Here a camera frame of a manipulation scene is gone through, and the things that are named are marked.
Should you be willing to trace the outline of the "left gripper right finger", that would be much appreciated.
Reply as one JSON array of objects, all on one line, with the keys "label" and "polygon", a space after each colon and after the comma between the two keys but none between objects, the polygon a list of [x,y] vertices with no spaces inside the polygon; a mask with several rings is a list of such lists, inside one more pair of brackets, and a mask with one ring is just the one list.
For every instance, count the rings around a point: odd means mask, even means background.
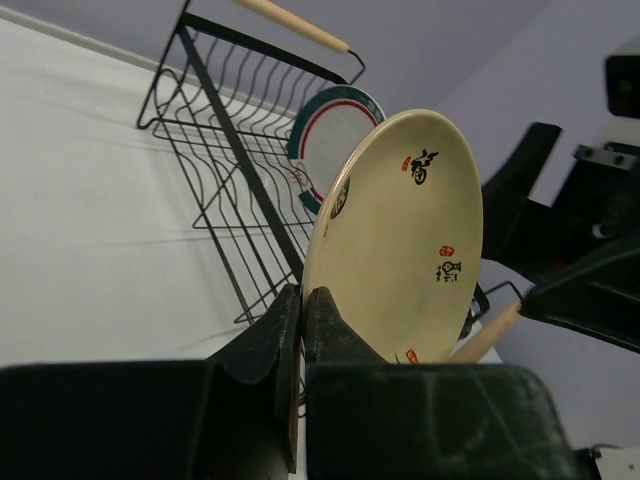
[{"label": "left gripper right finger", "polygon": [[382,360],[321,287],[305,308],[311,479],[576,479],[548,389],[503,364]]}]

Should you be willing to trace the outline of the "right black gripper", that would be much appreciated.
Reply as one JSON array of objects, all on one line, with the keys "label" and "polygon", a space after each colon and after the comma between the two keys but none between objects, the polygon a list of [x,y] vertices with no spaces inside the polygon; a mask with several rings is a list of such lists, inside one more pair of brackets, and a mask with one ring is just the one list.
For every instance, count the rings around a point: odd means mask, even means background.
[{"label": "right black gripper", "polygon": [[562,130],[531,124],[483,185],[482,256],[533,283],[520,314],[639,351],[639,148],[579,145],[551,205],[530,199]]}]

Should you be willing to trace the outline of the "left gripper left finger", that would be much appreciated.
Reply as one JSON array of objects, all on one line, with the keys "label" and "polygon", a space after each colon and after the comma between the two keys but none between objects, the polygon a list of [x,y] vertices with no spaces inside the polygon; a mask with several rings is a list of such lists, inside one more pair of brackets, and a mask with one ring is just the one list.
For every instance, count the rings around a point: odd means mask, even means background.
[{"label": "left gripper left finger", "polygon": [[296,466],[300,293],[205,359],[1,371],[5,479],[284,479]]}]

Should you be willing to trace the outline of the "cream plate with characters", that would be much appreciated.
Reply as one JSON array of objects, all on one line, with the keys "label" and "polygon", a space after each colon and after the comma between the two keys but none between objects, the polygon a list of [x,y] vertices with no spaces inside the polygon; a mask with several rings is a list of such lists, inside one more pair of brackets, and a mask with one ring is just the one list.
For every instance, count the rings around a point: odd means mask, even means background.
[{"label": "cream plate with characters", "polygon": [[385,360],[443,362],[472,303],[482,241],[479,174],[461,131],[432,110],[400,112],[364,137],[328,191],[302,303],[327,289]]}]

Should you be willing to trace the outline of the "white plate green red rim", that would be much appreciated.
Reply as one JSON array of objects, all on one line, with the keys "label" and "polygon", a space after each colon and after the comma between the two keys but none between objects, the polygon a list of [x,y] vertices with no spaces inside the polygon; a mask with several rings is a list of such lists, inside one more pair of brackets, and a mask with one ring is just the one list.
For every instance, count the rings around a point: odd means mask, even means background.
[{"label": "white plate green red rim", "polygon": [[386,119],[379,103],[351,85],[314,95],[299,110],[287,144],[292,183],[302,205],[317,214],[346,160],[361,140]]}]

